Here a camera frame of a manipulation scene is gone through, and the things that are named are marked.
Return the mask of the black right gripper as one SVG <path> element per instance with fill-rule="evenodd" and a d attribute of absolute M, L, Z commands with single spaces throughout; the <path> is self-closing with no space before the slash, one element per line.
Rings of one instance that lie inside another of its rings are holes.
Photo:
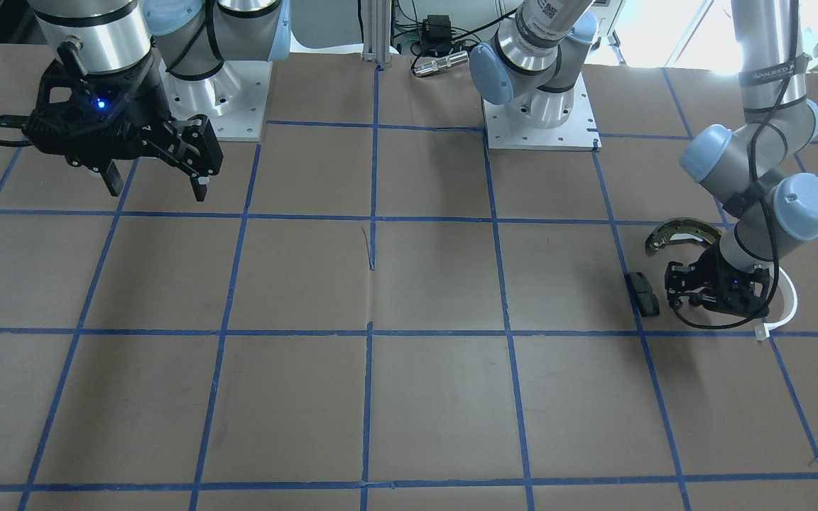
<path fill-rule="evenodd" d="M 224 159 L 208 116 L 172 116 L 153 54 L 127 69 L 81 79 L 53 60 L 22 133 L 42 153 L 100 171 L 111 197 L 124 191 L 111 160 L 162 159 L 189 177 L 195 200 L 203 202 Z"/>

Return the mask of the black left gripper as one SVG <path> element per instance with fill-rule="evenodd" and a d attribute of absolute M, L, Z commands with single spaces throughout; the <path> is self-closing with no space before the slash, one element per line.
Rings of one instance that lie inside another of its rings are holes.
<path fill-rule="evenodd" d="M 665 290 L 672 309 L 689 304 L 717 313 L 743 318 L 762 318 L 769 313 L 765 303 L 770 291 L 769 271 L 744 272 L 734 268 L 713 245 L 691 265 L 671 261 L 665 271 Z"/>

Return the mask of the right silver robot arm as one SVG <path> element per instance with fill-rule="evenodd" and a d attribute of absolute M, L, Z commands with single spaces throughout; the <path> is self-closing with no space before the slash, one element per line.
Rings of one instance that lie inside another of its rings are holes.
<path fill-rule="evenodd" d="M 115 197 L 118 160 L 155 158 L 207 196 L 223 165 L 214 120 L 244 110 L 231 63 L 291 51 L 288 1 L 32 1 L 55 59 L 21 127 L 43 154 L 103 179 Z"/>

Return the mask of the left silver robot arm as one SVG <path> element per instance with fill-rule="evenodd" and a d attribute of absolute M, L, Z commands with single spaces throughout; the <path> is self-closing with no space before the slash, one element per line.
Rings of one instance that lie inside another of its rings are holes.
<path fill-rule="evenodd" d="M 481 98 L 494 106 L 568 97 L 580 77 L 597 22 L 589 1 L 523 1 L 513 17 L 469 57 Z M 675 313 L 686 304 L 738 317 L 765 317 L 781 261 L 818 237 L 818 177 L 780 170 L 818 135 L 818 106 L 807 98 L 808 57 L 796 1 L 734 1 L 738 75 L 746 122 L 711 125 L 692 139 L 680 165 L 721 202 L 736 225 L 692 264 L 669 262 L 665 294 Z"/>

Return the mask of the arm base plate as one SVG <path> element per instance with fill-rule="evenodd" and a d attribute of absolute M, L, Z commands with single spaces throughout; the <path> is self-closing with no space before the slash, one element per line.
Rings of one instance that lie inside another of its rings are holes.
<path fill-rule="evenodd" d="M 559 94 L 536 89 L 503 106 L 481 105 L 491 149 L 591 151 L 603 145 L 582 75 Z"/>
<path fill-rule="evenodd" d="M 188 81 L 173 77 L 159 65 L 163 91 L 176 119 L 208 116 L 220 141 L 260 140 L 272 62 L 226 61 L 213 77 Z"/>

